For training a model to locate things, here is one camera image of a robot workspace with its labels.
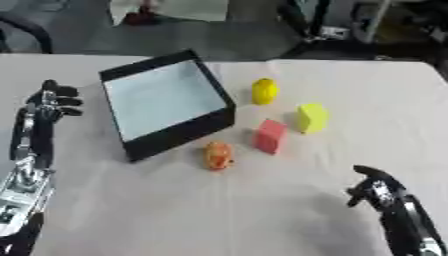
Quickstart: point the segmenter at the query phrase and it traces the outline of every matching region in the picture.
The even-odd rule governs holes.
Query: table
[[[448,238],[448,87],[430,66],[407,62],[279,60],[208,63],[238,105],[235,127],[128,164],[97,72],[138,57],[1,55],[0,170],[16,108],[42,80],[80,87],[85,115],[65,118],[56,139],[57,190],[37,241],[38,255],[384,256],[377,214],[348,209],[354,164],[395,175],[421,199]],[[250,84],[274,78],[279,98],[250,104]],[[293,130],[301,103],[330,111],[328,128]],[[276,156],[250,146],[265,118],[289,129]],[[201,148],[232,143],[235,165],[202,168]]]

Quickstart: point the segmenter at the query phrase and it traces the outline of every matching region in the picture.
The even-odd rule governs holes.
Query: robotic hand
[[[445,244],[417,198],[389,174],[366,166],[354,166],[366,179],[347,193],[349,207],[362,200],[380,214],[386,240],[394,256],[445,256]]]
[[[64,115],[79,116],[75,88],[53,80],[26,101],[16,116],[10,145],[15,167],[0,186],[0,255],[29,255],[54,192],[54,124]]]

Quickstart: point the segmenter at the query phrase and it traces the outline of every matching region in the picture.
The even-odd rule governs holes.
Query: orange ball
[[[212,141],[205,147],[205,165],[212,171],[220,171],[229,167],[233,162],[230,145]]]

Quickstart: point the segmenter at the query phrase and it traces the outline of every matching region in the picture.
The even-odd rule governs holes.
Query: robotic finger
[[[380,214],[386,240],[394,256],[444,256],[446,247],[419,200],[384,171],[355,166],[366,178],[347,193],[354,207],[365,200]]]

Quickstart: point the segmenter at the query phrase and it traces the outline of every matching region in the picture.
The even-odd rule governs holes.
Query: black box
[[[193,51],[100,72],[130,161],[235,123],[235,103]]]

